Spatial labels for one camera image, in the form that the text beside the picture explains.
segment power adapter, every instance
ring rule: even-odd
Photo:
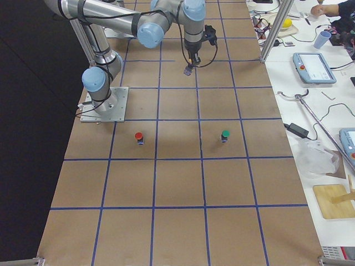
[[[284,124],[284,126],[287,129],[287,131],[294,133],[295,135],[297,135],[303,139],[308,138],[307,136],[308,136],[309,131],[301,128],[300,126],[297,126],[294,123],[290,123],[289,125]]]
[[[273,43],[273,46],[274,47],[277,47],[280,45],[280,41],[279,40],[275,40],[275,42]]]

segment green bottle cap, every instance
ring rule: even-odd
[[[223,137],[229,137],[229,135],[230,135],[230,133],[229,133],[228,130],[222,131],[222,136],[223,136]]]

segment plastic bag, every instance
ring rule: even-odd
[[[302,139],[297,167],[302,172],[336,173],[339,168],[339,156],[324,147],[319,140]]]

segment black background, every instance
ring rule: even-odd
[[[37,255],[88,67],[52,14],[0,1],[0,262]]]

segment blue joint cap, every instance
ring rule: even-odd
[[[156,23],[144,23],[137,32],[139,42],[147,48],[156,47],[164,38],[164,31]]]
[[[82,75],[82,82],[84,87],[91,93],[100,90],[105,84],[105,81],[105,72],[97,66],[88,68]]]
[[[206,17],[205,0],[184,0],[182,7],[185,15],[192,21],[203,21]]]
[[[152,0],[150,2],[150,11],[153,11],[154,8],[156,7],[156,4],[158,3],[159,0]]]

